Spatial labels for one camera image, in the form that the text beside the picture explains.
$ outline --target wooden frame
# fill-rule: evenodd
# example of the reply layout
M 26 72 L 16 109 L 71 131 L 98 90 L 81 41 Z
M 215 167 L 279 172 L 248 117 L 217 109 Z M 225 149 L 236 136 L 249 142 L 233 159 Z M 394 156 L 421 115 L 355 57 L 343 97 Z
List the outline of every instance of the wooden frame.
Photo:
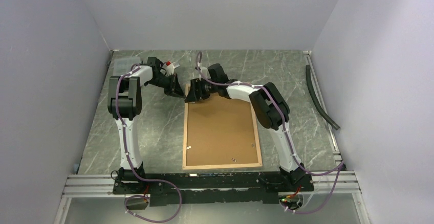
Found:
M 188 91 L 190 85 L 185 85 L 185 90 Z M 193 169 L 225 169 L 225 168 L 247 168 L 247 167 L 262 167 L 262 156 L 261 156 L 261 146 L 259 145 L 259 137 L 257 131 L 257 122 L 255 111 L 250 105 L 250 110 L 252 114 L 253 121 L 253 132 L 255 138 L 256 155 L 258 162 L 250 164 L 220 164 L 220 165 L 194 165 L 187 166 L 187 132 L 188 132 L 188 103 L 185 103 L 184 108 L 184 143 L 183 143 L 183 155 L 182 155 L 182 169 L 193 170 Z

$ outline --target marble floor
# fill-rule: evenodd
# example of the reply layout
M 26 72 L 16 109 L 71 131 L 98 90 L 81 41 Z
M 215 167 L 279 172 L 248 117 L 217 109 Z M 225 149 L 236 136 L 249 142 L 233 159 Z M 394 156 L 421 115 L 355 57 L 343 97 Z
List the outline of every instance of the marble floor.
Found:
M 193 69 L 197 51 L 116 51 L 102 87 L 95 118 L 84 149 L 79 174 L 108 174 L 120 165 L 120 142 L 115 121 L 107 110 L 108 80 L 118 58 L 155 56 L 177 62 L 182 87 L 198 77 Z M 209 50 L 203 51 L 205 66 L 220 63 L 228 77 L 265 84 L 273 82 L 290 108 L 291 135 L 298 155 L 310 170 L 335 167 L 331 136 L 323 118 L 316 111 L 306 86 L 306 61 L 302 51 Z M 147 173 L 192 172 L 182 170 L 184 100 L 164 95 L 159 87 L 142 87 L 143 110 L 139 115 L 140 153 Z M 269 133 L 258 125 L 263 166 L 194 172 L 277 171 L 279 159 Z

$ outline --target wire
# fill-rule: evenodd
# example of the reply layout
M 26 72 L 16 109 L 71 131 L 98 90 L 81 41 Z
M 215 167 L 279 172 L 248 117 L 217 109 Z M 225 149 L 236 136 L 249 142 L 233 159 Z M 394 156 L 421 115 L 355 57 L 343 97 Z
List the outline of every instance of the wire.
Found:
M 125 212 L 126 212 L 126 213 L 128 213 L 128 214 L 130 214 L 130 215 L 132 215 L 132 216 L 135 216 L 135 217 L 137 217 L 137 218 L 139 218 L 139 219 L 146 220 L 146 221 L 153 222 L 153 223 L 164 223 L 164 222 L 168 222 L 168 221 L 172 220 L 172 219 L 175 218 L 175 216 L 179 213 L 179 211 L 180 211 L 180 209 L 181 209 L 181 206 L 182 206 L 182 196 L 181 196 L 181 191 L 180 191 L 179 188 L 178 188 L 175 184 L 173 184 L 172 182 L 169 182 L 169 181 L 166 181 L 166 180 L 158 180 L 158 179 L 155 179 L 155 180 L 145 179 L 145 178 L 142 178 L 141 176 L 138 175 L 138 173 L 137 173 L 137 172 L 135 171 L 135 169 L 134 169 L 134 165 L 133 165 L 133 163 L 132 163 L 132 161 L 131 161 L 131 158 L 129 157 L 129 152 L 128 152 L 128 148 L 127 148 L 127 144 L 126 144 L 126 123 L 125 123 L 124 119 L 121 117 L 121 115 L 120 115 L 120 113 L 119 113 L 119 89 L 120 89 L 120 86 L 121 86 L 121 82 L 122 82 L 122 80 L 123 80 L 125 77 L 128 77 L 128 76 L 130 76 L 131 74 L 134 74 L 135 72 L 137 72 L 138 70 L 140 70 L 140 68 L 141 68 L 141 67 L 139 66 L 138 68 L 135 68 L 134 70 L 132 70 L 132 71 L 130 71 L 130 72 L 128 72 L 128 73 L 126 73 L 126 74 L 120 76 L 120 77 L 119 77 L 119 80 L 118 80 L 118 84 L 117 84 L 117 86 L 116 86 L 115 108 L 116 108 L 116 114 L 117 114 L 119 120 L 120 120 L 121 123 L 122 123 L 122 140 L 123 140 L 123 146 L 124 146 L 124 149 L 125 149 L 126 160 L 128 161 L 129 167 L 131 168 L 131 171 L 133 172 L 134 176 L 135 176 L 137 179 L 139 179 L 139 180 L 141 180 L 141 181 L 144 181 L 144 182 L 162 182 L 162 183 L 166 183 L 166 184 L 169 184 L 169 185 L 171 185 L 172 187 L 174 187 L 175 190 L 178 192 L 178 195 L 179 195 L 179 205 L 178 205 L 178 208 L 177 208 L 176 212 L 175 212 L 171 217 L 169 217 L 168 219 L 165 219 L 165 220 L 151 220 L 151 219 L 148 219 L 148 218 L 143 217 L 143 216 L 141 216 L 141 215 L 138 215 L 138 214 L 136 214 L 136 213 L 134 213 L 134 212 L 132 212 L 131 210 L 128 209 L 128 207 L 127 207 L 127 203 L 128 203 L 129 200 L 134 199 L 134 198 L 141 198 L 141 199 L 146 199 L 146 200 L 148 200 L 149 198 L 146 197 L 146 196 L 142 196 L 142 195 L 133 195 L 133 196 L 131 196 L 131 197 L 129 197 L 129 198 L 127 198 L 127 199 L 125 200 L 125 202 L 124 202 L 124 207 L 125 207 Z
M 145 190 L 145 192 L 143 193 L 143 196 L 146 197 L 146 195 L 148 194 L 148 191 L 149 191 L 149 184 L 146 186 L 146 190 Z
M 199 72 L 199 75 L 200 75 L 200 76 L 201 76 L 205 81 L 207 81 L 207 82 L 209 82 L 209 83 L 211 83 L 211 84 L 217 85 L 217 86 L 234 86 L 234 85 L 242 85 L 242 86 L 253 87 L 253 85 L 251 85 L 250 83 L 244 83 L 244 82 L 240 82 L 240 83 L 217 83 L 217 82 L 213 82 L 213 81 L 209 80 L 209 79 L 208 79 L 208 78 L 207 78 L 207 77 L 206 77 L 206 76 L 201 72 L 201 70 L 200 70 L 200 68 L 199 68 L 199 63 L 201 62 L 201 60 L 202 60 L 202 52 L 199 51 L 198 54 L 196 55 L 196 70 Z M 255 88 L 260 88 L 260 89 L 262 89 L 262 90 L 265 92 L 265 94 L 268 96 L 268 98 L 270 99 L 271 103 L 272 103 L 273 106 L 276 108 L 277 112 L 279 113 L 279 115 L 280 115 L 280 117 L 281 117 L 281 119 L 282 119 L 282 127 L 283 127 L 283 131 L 284 131 L 284 134 L 285 134 L 285 138 L 286 138 L 286 140 L 287 140 L 287 142 L 288 142 L 288 144 L 289 144 L 289 148 L 290 148 L 290 150 L 291 150 L 292 158 L 294 159 L 294 161 L 295 161 L 295 163 L 297 164 L 297 166 L 298 166 L 300 169 L 302 169 L 304 172 L 306 172 L 306 173 L 308 173 L 308 174 L 310 174 L 310 175 L 314 175 L 314 176 L 323 176 L 323 175 L 327 175 L 327 174 L 330 174 L 331 172 L 337 170 L 337 174 L 336 174 L 336 178 L 335 178 L 335 181 L 334 181 L 334 184 L 333 184 L 332 190 L 330 191 L 329 195 L 327 196 L 327 198 L 326 198 L 326 200 L 324 201 L 324 203 L 320 206 L 320 208 L 317 208 L 317 209 L 315 209 L 315 210 L 313 210 L 313 211 L 304 211 L 304 212 L 302 212 L 302 213 L 300 213 L 300 214 L 310 214 L 310 213 L 314 213 L 314 212 L 320 210 L 320 209 L 325 205 L 325 203 L 327 203 L 327 202 L 329 201 L 330 196 L 332 195 L 333 191 L 335 190 L 335 186 L 336 186 L 336 183 L 337 183 L 337 181 L 338 181 L 338 177 L 339 177 L 339 172 L 340 172 L 340 169 L 342 168 L 342 166 L 343 166 L 343 164 L 344 164 L 344 161 L 342 161 L 342 162 L 341 162 L 338 166 L 336 166 L 335 168 L 333 168 L 333 169 L 331 169 L 331 170 L 329 170 L 329 171 L 326 171 L 326 172 L 324 172 L 324 173 L 314 173 L 314 172 L 311 172 L 310 170 L 306 169 L 305 167 L 303 167 L 303 166 L 301 165 L 301 163 L 297 160 L 297 157 L 295 156 L 294 148 L 292 147 L 292 143 L 291 143 L 291 140 L 289 139 L 289 135 L 288 135 L 288 131 L 289 131 L 289 130 L 286 129 L 286 125 L 285 125 L 285 116 L 284 116 L 283 112 L 280 110 L 280 108 L 279 108 L 279 106 L 277 105 L 276 101 L 274 101 L 273 97 L 271 96 L 271 94 L 268 92 L 268 90 L 267 90 L 265 87 L 257 85 L 257 86 L 255 86 Z
M 295 197 L 295 195 L 297 195 L 297 193 L 299 193 L 300 190 L 301 190 L 301 185 L 298 186 L 298 188 L 297 188 L 297 190 L 295 191 L 294 194 L 288 195 L 288 196 L 286 196 L 286 198 L 293 198 L 293 197 Z
M 133 64 L 132 66 L 131 66 L 131 69 L 129 70 L 129 71 L 132 71 L 134 68 L 136 68 L 136 67 L 138 67 L 138 66 L 140 66 L 141 64 Z
M 339 130 L 340 126 L 322 109 L 319 104 L 318 98 L 316 97 L 315 90 L 313 89 L 312 79 L 311 79 L 311 66 L 306 65 L 306 85 L 308 86 L 309 94 L 311 95 L 313 104 L 318 111 L 318 113 L 335 129 Z
M 116 179 L 113 178 L 113 172 L 116 172 L 116 175 L 119 175 L 119 172 L 118 172 L 117 170 L 113 170 L 113 171 L 110 173 L 110 178 L 112 178 L 114 181 L 116 181 Z

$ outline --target wooden board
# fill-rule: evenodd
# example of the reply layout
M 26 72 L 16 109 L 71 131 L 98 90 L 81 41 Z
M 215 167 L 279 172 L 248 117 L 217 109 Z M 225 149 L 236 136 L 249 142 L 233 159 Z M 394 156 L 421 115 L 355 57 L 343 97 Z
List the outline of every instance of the wooden board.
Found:
M 256 115 L 249 103 L 218 94 L 185 103 L 183 169 L 261 166 Z

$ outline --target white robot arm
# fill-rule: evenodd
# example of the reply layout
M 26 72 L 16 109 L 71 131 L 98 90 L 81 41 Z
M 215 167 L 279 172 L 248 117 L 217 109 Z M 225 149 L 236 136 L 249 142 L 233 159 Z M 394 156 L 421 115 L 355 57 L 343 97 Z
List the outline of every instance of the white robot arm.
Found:
M 234 79 L 229 80 L 223 68 L 218 63 L 209 66 L 208 73 L 211 82 L 201 78 L 192 79 L 190 81 L 190 91 L 184 101 L 196 102 L 201 99 L 208 99 L 211 93 L 218 93 L 220 96 L 227 99 L 239 99 L 251 103 L 259 123 L 271 134 L 279 154 L 281 172 L 289 176 L 289 180 L 292 183 L 297 182 L 303 177 L 305 172 L 300 169 L 297 164 L 297 162 L 301 162 L 301 160 L 295 153 L 295 147 L 292 144 L 290 133 L 288 133 L 288 136 L 291 146 L 294 149 L 293 153 L 285 137 L 286 131 L 284 128 L 289 129 L 289 107 L 276 86 L 271 82 L 265 85 L 255 85 L 254 87 L 237 85 L 241 82 Z M 265 88 L 271 95 L 273 102 L 278 105 L 280 111 L 271 104 L 272 101 L 262 88 Z M 285 117 L 284 121 L 282 121 L 279 112 L 283 113 Z
M 234 85 L 228 86 L 226 88 L 226 91 L 230 99 L 244 100 L 250 103 L 249 95 L 253 92 L 259 91 L 259 88 Z M 289 128 L 288 122 L 286 122 L 285 128 Z M 295 170 L 298 166 L 294 162 L 294 159 L 291 155 L 291 150 L 285 138 L 283 125 L 280 125 L 277 130 L 274 130 L 272 128 L 268 128 L 267 130 L 271 134 L 271 138 L 273 139 L 273 142 L 279 154 L 280 167 L 286 172 L 291 172 Z
M 173 72 L 172 64 L 167 66 L 156 57 L 149 57 L 147 63 L 135 64 L 132 70 L 123 76 L 111 76 L 109 80 L 108 91 L 108 111 L 116 119 L 116 125 L 119 130 L 119 139 L 121 144 L 121 169 L 120 174 L 131 170 L 131 166 L 127 161 L 125 152 L 128 151 L 134 168 L 137 171 L 143 171 L 142 157 L 139 152 L 139 144 L 137 138 L 136 120 L 137 115 L 142 110 L 141 87 L 152 84 L 164 88 L 164 93 L 169 96 L 184 98 L 184 92 L 179 85 L 178 77 Z M 116 113 L 116 91 L 118 95 L 118 109 L 123 120 L 118 118 Z M 126 146 L 125 150 L 123 131 L 125 127 Z

